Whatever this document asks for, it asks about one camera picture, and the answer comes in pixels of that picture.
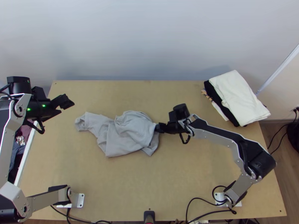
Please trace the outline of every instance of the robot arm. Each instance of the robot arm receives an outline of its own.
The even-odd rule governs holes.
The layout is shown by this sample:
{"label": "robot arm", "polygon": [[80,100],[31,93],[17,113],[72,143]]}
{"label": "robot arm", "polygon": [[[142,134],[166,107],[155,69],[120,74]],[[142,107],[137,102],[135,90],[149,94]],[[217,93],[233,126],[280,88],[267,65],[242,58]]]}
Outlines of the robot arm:
{"label": "robot arm", "polygon": [[[23,222],[33,212],[49,205],[81,208],[84,194],[73,193],[70,186],[49,187],[45,193],[25,197],[20,188],[7,181],[15,132],[19,127],[30,125],[43,134],[42,122],[61,113],[56,109],[58,106],[67,109],[74,105],[65,94],[54,100],[47,99],[42,88],[31,89],[29,78],[8,77],[7,82],[10,95],[0,98],[0,223]],[[41,129],[27,119],[37,120]]]}
{"label": "robot arm", "polygon": [[[276,167],[274,158],[258,142],[208,125],[197,115],[190,115],[185,104],[175,106],[173,111],[169,112],[169,119],[167,124],[159,123],[155,130],[160,133],[180,134],[184,144],[188,143],[190,137],[207,138],[231,149],[234,162],[240,168],[241,175],[224,189],[224,198],[230,208],[246,196],[251,185],[261,181]],[[182,138],[182,133],[189,134],[186,142]]]}

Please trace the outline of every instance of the wooden floor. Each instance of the wooden floor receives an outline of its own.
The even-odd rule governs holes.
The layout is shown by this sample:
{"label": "wooden floor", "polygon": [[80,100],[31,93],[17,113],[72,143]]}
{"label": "wooden floor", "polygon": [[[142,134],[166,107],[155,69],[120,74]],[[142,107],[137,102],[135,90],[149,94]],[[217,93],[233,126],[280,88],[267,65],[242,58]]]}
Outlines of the wooden floor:
{"label": "wooden floor", "polygon": [[[262,132],[269,145],[272,136],[284,124],[261,124]],[[272,152],[279,144],[279,141],[286,129],[283,128],[276,135],[269,152]],[[286,207],[286,217],[258,218],[260,224],[298,224],[299,223],[299,153],[289,143],[287,136],[284,137],[280,148],[273,154],[277,161],[275,173]],[[123,224],[141,224],[140,222],[124,222]],[[27,220],[25,224],[67,224],[66,221],[48,220]]]}

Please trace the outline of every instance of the folded white towel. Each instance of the folded white towel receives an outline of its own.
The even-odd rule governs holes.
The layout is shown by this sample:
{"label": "folded white towel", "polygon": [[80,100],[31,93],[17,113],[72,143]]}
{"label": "folded white towel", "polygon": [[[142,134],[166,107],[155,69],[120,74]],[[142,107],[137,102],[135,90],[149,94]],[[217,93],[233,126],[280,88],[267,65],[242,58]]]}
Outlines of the folded white towel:
{"label": "folded white towel", "polygon": [[240,126],[271,115],[236,70],[213,77],[209,82],[222,99],[222,105],[232,112]]}

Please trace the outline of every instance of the table surface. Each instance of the table surface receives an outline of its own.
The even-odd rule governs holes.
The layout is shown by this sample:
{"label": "table surface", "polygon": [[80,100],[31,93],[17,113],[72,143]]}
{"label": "table surface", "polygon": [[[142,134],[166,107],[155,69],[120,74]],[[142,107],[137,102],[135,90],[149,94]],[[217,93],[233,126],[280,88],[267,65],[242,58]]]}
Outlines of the table surface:
{"label": "table surface", "polygon": [[[105,157],[96,137],[78,132],[77,117],[86,111],[110,118],[124,111],[143,111],[156,123],[167,122],[168,112],[186,103],[190,113],[208,124],[240,133],[266,148],[258,122],[234,127],[201,94],[202,81],[55,81],[49,98],[66,93],[75,106],[45,122],[44,135],[35,134],[23,171],[20,187],[26,196],[68,184],[85,193],[84,207],[71,215],[85,220],[142,221],[151,209],[156,220],[185,219],[193,197],[213,202],[217,185],[228,186],[240,175],[230,149],[209,140],[191,138],[183,145],[178,135],[161,134],[156,152],[141,151],[115,158]],[[202,201],[192,202],[188,219],[221,210]],[[242,200],[242,207],[212,214],[207,219],[236,219],[284,216],[286,211],[275,172],[254,184]],[[47,207],[33,214],[35,219],[65,220]]]}

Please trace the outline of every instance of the black cable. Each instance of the black cable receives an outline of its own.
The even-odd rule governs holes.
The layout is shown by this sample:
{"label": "black cable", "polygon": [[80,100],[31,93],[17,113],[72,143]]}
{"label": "black cable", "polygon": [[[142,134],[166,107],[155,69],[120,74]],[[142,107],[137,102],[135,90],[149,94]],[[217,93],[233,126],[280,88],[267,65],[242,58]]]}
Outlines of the black cable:
{"label": "black cable", "polygon": [[199,200],[202,200],[202,201],[204,201],[204,202],[207,202],[208,204],[210,204],[210,205],[214,205],[214,206],[220,206],[220,205],[224,205],[225,203],[226,203],[226,201],[227,200],[225,200],[223,203],[220,203],[220,204],[213,204],[213,203],[211,203],[211,202],[208,202],[207,200],[205,200],[205,199],[202,199],[202,198],[200,198],[200,197],[194,197],[194,198],[192,198],[190,201],[189,201],[189,203],[188,203],[188,205],[187,205],[187,209],[186,209],[186,219],[185,219],[185,221],[186,221],[186,224],[188,224],[188,210],[189,210],[189,206],[190,206],[190,204],[191,204],[191,202],[193,201],[193,200],[195,200],[195,199],[199,199]]}
{"label": "black cable", "polygon": [[220,210],[220,211],[213,211],[213,212],[208,212],[208,213],[205,213],[205,214],[203,214],[201,216],[198,216],[195,219],[191,220],[190,222],[187,222],[186,224],[192,223],[192,222],[194,222],[194,221],[196,221],[196,220],[198,220],[198,219],[200,219],[202,217],[205,217],[207,215],[214,214],[214,213],[220,213],[220,212],[231,212],[234,215],[237,214],[237,212],[235,210],[232,210],[232,209],[229,209],[229,210]]}
{"label": "black cable", "polygon": [[96,224],[96,223],[99,223],[99,222],[107,223],[107,224],[113,224],[112,222],[109,222],[109,221],[106,221],[106,220],[99,220],[99,221],[97,221],[96,223],[88,222],[88,221],[84,221],[84,220],[80,220],[80,219],[71,217],[71,216],[69,216],[69,215],[66,215],[66,214],[64,214],[64,213],[62,213],[62,212],[60,212],[60,211],[58,211],[58,210],[57,210],[56,208],[54,208],[52,205],[50,205],[50,206],[51,206],[51,208],[53,208],[53,209],[54,209],[56,212],[58,212],[59,214],[65,216],[65,217],[67,217],[67,218],[76,220],[76,221],[78,221],[78,222],[87,223],[87,224]]}
{"label": "black cable", "polygon": [[[295,119],[293,120],[293,122],[292,123],[294,123],[295,121],[296,121],[296,119],[297,119],[297,110],[296,109],[294,109],[293,110],[294,112],[295,112],[295,114],[296,114],[296,116],[295,116]],[[273,142],[273,139],[274,139],[274,137],[278,134],[278,132],[280,132],[280,130],[284,127],[284,126],[287,126],[287,125],[289,125],[289,124],[285,124],[285,125],[283,125],[274,135],[273,135],[273,137],[272,137],[272,139],[271,139],[271,141],[270,141],[270,144],[269,144],[269,146],[267,147],[267,149],[269,149],[270,148],[270,146],[271,146],[271,144],[272,144],[272,142]]]}
{"label": "black cable", "polygon": [[68,222],[68,224],[71,224],[70,220],[68,219],[70,211],[71,211],[71,208],[68,208],[68,210],[67,210],[67,222]]}
{"label": "black cable", "polygon": [[256,218],[255,218],[255,221],[256,221],[257,224],[260,224],[259,221]]}
{"label": "black cable", "polygon": [[285,133],[285,134],[281,137],[280,142],[279,142],[279,145],[277,146],[277,148],[276,148],[273,152],[270,153],[270,155],[272,155],[272,154],[279,148],[281,142],[283,141],[283,137],[284,137],[286,134],[287,134],[287,133]]}
{"label": "black cable", "polygon": [[219,200],[217,200],[217,199],[215,198],[215,196],[214,196],[214,191],[215,191],[217,188],[219,188],[219,187],[224,187],[224,188],[226,188],[225,186],[222,186],[222,185],[218,185],[218,186],[214,187],[214,189],[212,190],[212,197],[213,197],[213,199],[214,199],[215,201],[217,201],[217,202],[226,202],[227,199],[224,199],[224,200],[222,200],[222,201],[219,201]]}
{"label": "black cable", "polygon": [[11,97],[11,95],[9,95],[8,93],[6,93],[6,92],[1,92],[0,91],[0,94],[4,94],[4,95],[6,95],[9,99],[11,99],[12,100],[12,97]]}
{"label": "black cable", "polygon": [[11,83],[3,86],[2,88],[0,88],[0,92],[2,92],[3,90],[6,90],[9,86],[11,85]]}

